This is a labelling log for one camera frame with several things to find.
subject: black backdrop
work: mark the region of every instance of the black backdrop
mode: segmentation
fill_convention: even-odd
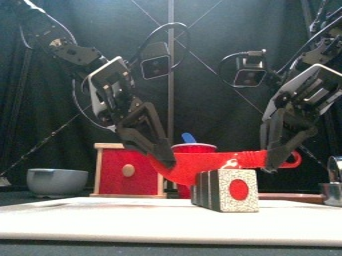
[[[334,10],[337,1],[332,2]],[[153,30],[169,21],[169,1],[36,0],[35,3],[67,26],[79,45],[96,47],[109,59],[122,56],[129,60]],[[219,151],[259,149],[261,118],[274,88],[229,87],[217,76],[217,66],[231,53],[266,49],[269,65],[278,70],[308,40],[304,3],[309,3],[316,14],[321,1],[174,1],[175,21],[187,24],[193,40],[191,54],[174,73],[174,143],[182,142],[183,132],[191,132],[199,142],[215,144]],[[6,9],[0,18],[2,172],[79,112],[68,76],[39,49],[24,48],[16,19]],[[185,43],[182,35],[178,41]],[[175,42],[175,58],[182,50]],[[138,74],[135,82],[138,96],[155,104],[167,127],[167,77],[145,81]],[[88,102],[82,95],[80,101],[86,106]],[[338,110],[333,117],[338,119]],[[318,126],[320,134],[305,146],[326,163],[328,157],[340,153],[340,147],[332,150],[324,118]],[[92,186],[94,143],[99,142],[113,143],[119,139],[79,116],[8,171],[10,181],[24,186],[28,168],[71,168],[90,172]],[[258,172],[261,191],[318,190],[318,183],[328,181],[326,170],[301,154],[300,168],[275,174]]]

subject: cable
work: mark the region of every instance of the cable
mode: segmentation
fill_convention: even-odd
[[[219,76],[219,79],[223,83],[229,84],[230,86],[234,87],[234,85],[227,81],[225,80],[225,78],[222,77],[222,67],[223,65],[226,64],[226,62],[233,58],[233,57],[238,57],[238,56],[243,56],[243,55],[247,55],[249,53],[247,52],[238,52],[238,53],[233,53],[231,55],[226,56],[221,63],[219,63],[219,66],[218,66],[218,76]]]
[[[174,66],[171,67],[171,70],[174,70],[177,68],[177,66],[183,62],[186,55],[190,52],[190,43],[191,43],[191,39],[190,39],[190,32],[187,29],[187,26],[183,23],[175,22],[175,23],[167,23],[165,25],[162,25],[159,28],[157,28],[153,33],[149,35],[149,37],[146,38],[143,44],[141,45],[141,47],[138,48],[138,51],[134,55],[134,57],[131,58],[131,60],[129,61],[130,65],[133,66],[133,64],[137,62],[137,60],[139,59],[139,56],[145,50],[145,48],[147,47],[149,43],[151,42],[151,40],[154,39],[154,37],[158,35],[158,33],[166,29],[171,29],[171,28],[177,28],[179,27],[185,32],[186,32],[186,47],[185,47],[185,51],[183,51],[183,56],[179,60],[179,62],[177,64],[174,64]]]

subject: red dot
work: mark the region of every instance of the red dot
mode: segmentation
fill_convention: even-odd
[[[235,200],[245,200],[249,196],[249,186],[246,182],[241,179],[233,180],[230,183],[230,195]]]

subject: red box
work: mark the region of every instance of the red box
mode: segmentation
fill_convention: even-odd
[[[91,196],[166,198],[163,176],[147,157],[123,144],[95,143],[95,188]]]

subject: gray bowl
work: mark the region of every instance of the gray bowl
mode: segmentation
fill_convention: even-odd
[[[320,187],[325,204],[342,207],[342,183],[320,183]]]
[[[87,184],[88,172],[67,169],[28,169],[27,186],[38,197],[78,195]]]

